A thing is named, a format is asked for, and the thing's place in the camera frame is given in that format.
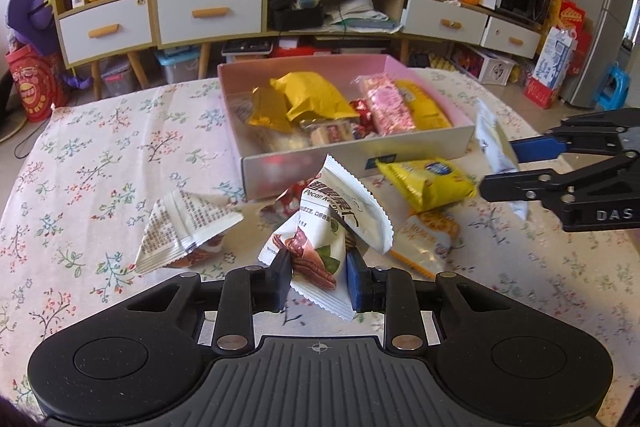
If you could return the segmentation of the white orange snack packet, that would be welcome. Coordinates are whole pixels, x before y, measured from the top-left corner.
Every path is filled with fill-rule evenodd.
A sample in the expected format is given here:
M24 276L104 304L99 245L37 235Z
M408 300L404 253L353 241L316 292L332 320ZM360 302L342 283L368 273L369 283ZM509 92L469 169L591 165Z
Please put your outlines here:
M390 254L399 262L434 279L446 270L446 261L460 234L460 225L448 213L413 213L395 233Z

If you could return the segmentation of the white text snack packet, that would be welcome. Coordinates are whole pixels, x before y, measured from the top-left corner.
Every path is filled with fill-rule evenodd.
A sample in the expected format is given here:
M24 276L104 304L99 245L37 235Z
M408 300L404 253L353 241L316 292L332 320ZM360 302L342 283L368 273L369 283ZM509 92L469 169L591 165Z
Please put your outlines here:
M134 271L144 275L204 262L222 251L224 236L243 219L224 195L172 191L153 206Z

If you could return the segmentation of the white pecan snack packet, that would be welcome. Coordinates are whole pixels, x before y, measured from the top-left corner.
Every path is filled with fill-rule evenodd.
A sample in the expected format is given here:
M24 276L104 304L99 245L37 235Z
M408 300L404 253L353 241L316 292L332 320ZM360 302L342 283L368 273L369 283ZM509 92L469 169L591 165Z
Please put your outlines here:
M274 231L258 255L270 265L285 249L291 255L291 286L322 309L350 321L355 299L348 295L347 249L363 246L385 254L394 229L374 195L334 157L303 189L298 209Z

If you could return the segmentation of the red small snack packet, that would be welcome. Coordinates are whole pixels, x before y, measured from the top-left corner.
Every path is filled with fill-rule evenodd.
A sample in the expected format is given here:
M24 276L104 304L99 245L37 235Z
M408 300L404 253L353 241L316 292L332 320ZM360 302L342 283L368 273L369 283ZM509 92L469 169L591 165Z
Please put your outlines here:
M291 185L274 202L265 205L259 210L260 219L275 228L283 225L286 220L294 216L299 210L303 191L311 181L312 178L298 181Z

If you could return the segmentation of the yellow blue-label snack packet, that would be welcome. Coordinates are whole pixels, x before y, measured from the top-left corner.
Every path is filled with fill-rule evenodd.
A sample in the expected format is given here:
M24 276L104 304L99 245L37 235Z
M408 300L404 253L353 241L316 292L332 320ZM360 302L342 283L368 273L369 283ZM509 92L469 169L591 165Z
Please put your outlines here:
M401 162L378 160L376 167L416 212L455 204L476 194L473 180L442 158Z

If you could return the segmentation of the clear biscuit bar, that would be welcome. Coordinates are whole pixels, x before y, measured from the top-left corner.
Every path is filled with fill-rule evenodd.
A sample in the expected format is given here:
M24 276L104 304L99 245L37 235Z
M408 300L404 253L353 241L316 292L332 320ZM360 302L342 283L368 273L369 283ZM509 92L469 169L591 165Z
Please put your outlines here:
M262 129L258 131L258 136L265 150L269 153L291 152L291 150L303 150L311 147L309 136L302 130L285 133Z

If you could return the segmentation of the yellow cake snack packet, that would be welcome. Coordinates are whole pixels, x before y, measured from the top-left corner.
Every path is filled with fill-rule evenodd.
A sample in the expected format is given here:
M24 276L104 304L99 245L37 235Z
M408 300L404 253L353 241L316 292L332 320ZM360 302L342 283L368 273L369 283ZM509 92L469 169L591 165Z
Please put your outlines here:
M395 84L416 129L430 131L451 127L446 114L420 86L405 79L398 79Z

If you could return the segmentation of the red white candy packet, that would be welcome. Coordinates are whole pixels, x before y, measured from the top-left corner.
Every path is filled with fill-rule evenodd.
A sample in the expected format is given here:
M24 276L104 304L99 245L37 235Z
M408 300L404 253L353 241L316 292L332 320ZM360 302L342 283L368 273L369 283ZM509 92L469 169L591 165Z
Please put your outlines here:
M367 138L378 133L370 108L363 98L357 98L349 102L352 109L358 114L358 121L354 127L354 135L357 140Z

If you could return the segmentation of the orange brown snack packet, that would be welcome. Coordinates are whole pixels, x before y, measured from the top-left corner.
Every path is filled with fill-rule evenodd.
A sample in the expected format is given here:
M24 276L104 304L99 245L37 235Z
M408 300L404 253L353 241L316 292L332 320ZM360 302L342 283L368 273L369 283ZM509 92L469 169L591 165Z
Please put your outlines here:
M354 141L352 125L346 121L322 122L309 128L309 138L313 146Z

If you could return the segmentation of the pink nougat snack packet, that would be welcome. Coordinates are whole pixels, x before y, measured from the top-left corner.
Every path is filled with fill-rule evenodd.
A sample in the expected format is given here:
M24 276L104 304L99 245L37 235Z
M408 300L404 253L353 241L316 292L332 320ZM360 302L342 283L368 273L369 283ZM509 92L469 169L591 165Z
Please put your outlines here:
M379 135L403 134L416 130L409 109L390 75L363 75L355 82L370 109Z

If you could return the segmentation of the gold yellow snack packet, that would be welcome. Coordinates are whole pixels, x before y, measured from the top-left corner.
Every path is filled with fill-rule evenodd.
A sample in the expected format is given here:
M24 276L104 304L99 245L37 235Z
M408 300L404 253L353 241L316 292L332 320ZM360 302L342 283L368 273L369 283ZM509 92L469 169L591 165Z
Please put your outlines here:
M270 87L258 87L252 92L252 113L247 124L281 133L292 133L288 120L288 101L285 96Z

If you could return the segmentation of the large yellow snack bag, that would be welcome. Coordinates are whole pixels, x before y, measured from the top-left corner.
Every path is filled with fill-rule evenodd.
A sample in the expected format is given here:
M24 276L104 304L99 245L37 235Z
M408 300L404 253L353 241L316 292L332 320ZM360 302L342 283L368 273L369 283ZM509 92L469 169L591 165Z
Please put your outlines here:
M271 79L270 87L285 96L291 122L309 115L329 120L358 117L340 90L318 72L289 72Z

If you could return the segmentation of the floral tablecloth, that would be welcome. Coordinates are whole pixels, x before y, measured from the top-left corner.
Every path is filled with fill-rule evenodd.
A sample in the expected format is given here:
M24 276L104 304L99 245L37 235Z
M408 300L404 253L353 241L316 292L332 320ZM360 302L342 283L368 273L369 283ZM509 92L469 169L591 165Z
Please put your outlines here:
M38 405L27 363L41 341L165 278L134 271L157 199L215 194L243 221L198 267L220 280L251 265L273 222L247 202L219 81L195 80L58 109L23 165L1 173L1 393ZM552 317L608 348L613 382L601 407L616 425L639 386L639 254L623 231L565 233L532 204L469 198L448 209L460 228L446 268Z

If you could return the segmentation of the blue lid plastic bin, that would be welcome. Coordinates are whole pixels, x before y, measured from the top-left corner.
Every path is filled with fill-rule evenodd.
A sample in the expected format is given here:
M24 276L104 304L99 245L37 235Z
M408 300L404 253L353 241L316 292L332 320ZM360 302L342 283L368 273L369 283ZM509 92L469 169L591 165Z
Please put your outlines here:
M154 51L154 56L169 84L198 79L200 55L199 46L182 46Z

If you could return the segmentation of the purple plush toy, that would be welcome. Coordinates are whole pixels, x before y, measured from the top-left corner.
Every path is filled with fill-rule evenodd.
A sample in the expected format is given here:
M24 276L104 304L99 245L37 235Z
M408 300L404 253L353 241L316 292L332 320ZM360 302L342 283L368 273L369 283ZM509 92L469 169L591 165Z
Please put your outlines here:
M92 78L78 77L64 70L61 46L58 42L53 14L52 0L9 0L6 8L6 28L8 28L8 62L15 82L20 82L18 64L26 58L50 60L48 66L52 75L77 90L92 86Z

